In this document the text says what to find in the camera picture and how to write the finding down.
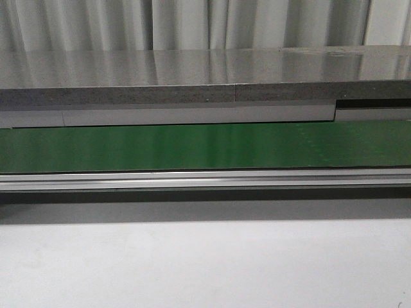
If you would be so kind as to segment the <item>green conveyor belt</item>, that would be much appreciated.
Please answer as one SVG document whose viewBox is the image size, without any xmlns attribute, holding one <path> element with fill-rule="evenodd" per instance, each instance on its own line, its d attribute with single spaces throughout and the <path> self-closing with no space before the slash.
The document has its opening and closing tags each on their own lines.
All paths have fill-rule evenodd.
<svg viewBox="0 0 411 308">
<path fill-rule="evenodd" d="M 409 121 L 1 130 L 4 174 L 409 165 Z"/>
</svg>

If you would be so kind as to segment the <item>grey rear guard right segment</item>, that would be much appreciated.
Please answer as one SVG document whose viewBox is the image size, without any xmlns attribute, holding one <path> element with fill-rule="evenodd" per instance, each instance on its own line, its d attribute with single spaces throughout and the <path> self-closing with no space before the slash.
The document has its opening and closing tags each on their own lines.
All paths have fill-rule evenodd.
<svg viewBox="0 0 411 308">
<path fill-rule="evenodd" d="M 335 121 L 410 120 L 410 98 L 338 99 Z"/>
</svg>

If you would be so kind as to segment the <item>grey rear conveyor guard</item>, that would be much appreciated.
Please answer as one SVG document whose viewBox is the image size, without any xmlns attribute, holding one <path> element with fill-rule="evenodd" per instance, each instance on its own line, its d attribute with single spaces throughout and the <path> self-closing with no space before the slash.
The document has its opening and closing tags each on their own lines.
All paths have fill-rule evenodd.
<svg viewBox="0 0 411 308">
<path fill-rule="evenodd" d="M 1 109 L 2 128 L 331 121 L 335 99 Z"/>
</svg>

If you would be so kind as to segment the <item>white pleated curtain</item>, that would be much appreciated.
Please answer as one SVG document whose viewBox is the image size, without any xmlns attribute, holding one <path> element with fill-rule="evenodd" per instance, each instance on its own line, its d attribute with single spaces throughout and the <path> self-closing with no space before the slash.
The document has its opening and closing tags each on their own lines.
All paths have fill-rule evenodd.
<svg viewBox="0 0 411 308">
<path fill-rule="evenodd" d="M 409 1 L 1 2 L 3 51 L 409 43 Z"/>
</svg>

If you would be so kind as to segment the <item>aluminium front conveyor rail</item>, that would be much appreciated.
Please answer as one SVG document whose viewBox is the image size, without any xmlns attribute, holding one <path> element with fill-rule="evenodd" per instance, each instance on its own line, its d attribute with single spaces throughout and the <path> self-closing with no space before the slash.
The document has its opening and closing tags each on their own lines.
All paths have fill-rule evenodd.
<svg viewBox="0 0 411 308">
<path fill-rule="evenodd" d="M 3 192 L 408 184 L 408 167 L 1 175 Z"/>
</svg>

